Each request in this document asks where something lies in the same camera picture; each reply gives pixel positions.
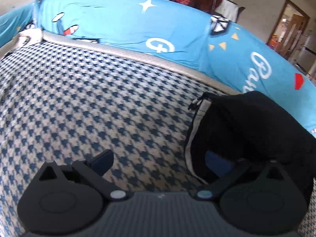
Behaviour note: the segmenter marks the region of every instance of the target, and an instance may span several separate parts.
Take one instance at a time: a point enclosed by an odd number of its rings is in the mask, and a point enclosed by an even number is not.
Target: doorway
[[[309,16],[290,0],[286,0],[267,45],[288,59],[304,32]]]

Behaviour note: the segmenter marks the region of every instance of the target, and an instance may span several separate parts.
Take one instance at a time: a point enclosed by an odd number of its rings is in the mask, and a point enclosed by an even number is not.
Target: wooden door
[[[282,57],[288,55],[295,38],[298,38],[297,35],[301,34],[306,22],[307,19],[305,17],[293,14],[293,17],[286,29],[285,35],[276,48],[277,53],[279,53]]]

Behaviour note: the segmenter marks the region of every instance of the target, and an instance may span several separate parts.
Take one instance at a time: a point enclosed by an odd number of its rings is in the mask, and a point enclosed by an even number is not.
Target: houndstooth bedsheet
[[[111,149],[105,178],[131,191],[200,185],[183,142],[203,92],[222,92],[122,57],[51,42],[0,62],[0,236],[21,235],[17,203],[44,161],[70,164]],[[311,235],[314,215],[301,231]]]

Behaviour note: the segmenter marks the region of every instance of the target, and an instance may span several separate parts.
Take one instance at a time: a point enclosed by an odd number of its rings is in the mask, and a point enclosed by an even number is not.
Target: gray gripper base
[[[25,235],[38,236],[32,233]],[[95,224],[67,235],[90,236],[260,237],[231,226],[218,214],[212,202],[194,200],[186,192],[136,192],[129,200],[111,203]],[[294,231],[278,236],[300,237]]]

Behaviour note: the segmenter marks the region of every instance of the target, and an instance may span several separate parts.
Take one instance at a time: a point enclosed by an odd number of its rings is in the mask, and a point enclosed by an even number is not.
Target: white star
[[[147,0],[144,3],[139,3],[139,5],[143,6],[143,13],[149,8],[149,7],[156,7],[156,5],[151,4],[151,0]]]

